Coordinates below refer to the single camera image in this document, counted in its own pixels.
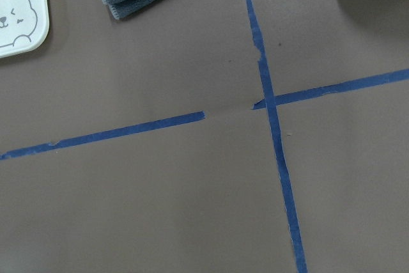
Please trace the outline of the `cream bear tray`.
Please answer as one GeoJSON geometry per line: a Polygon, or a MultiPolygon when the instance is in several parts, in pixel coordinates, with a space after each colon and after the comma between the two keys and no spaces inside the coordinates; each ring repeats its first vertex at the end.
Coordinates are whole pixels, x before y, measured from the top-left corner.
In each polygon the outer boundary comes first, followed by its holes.
{"type": "Polygon", "coordinates": [[[31,52],[49,32],[47,0],[1,0],[1,57],[31,52]]]}

